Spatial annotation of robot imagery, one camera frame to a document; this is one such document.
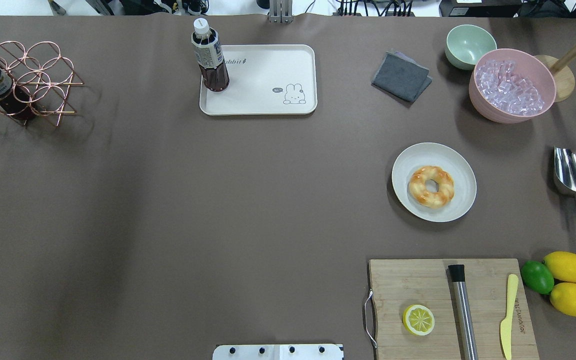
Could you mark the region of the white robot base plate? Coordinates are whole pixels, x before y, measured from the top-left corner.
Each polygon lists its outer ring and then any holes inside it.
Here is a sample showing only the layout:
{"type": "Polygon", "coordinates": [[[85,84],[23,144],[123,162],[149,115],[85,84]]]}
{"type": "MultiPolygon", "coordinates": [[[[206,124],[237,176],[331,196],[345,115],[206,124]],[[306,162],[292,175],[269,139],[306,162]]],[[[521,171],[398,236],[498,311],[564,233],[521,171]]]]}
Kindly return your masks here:
{"type": "Polygon", "coordinates": [[[213,360],[343,360],[342,344],[223,344],[215,347],[213,360]]]}

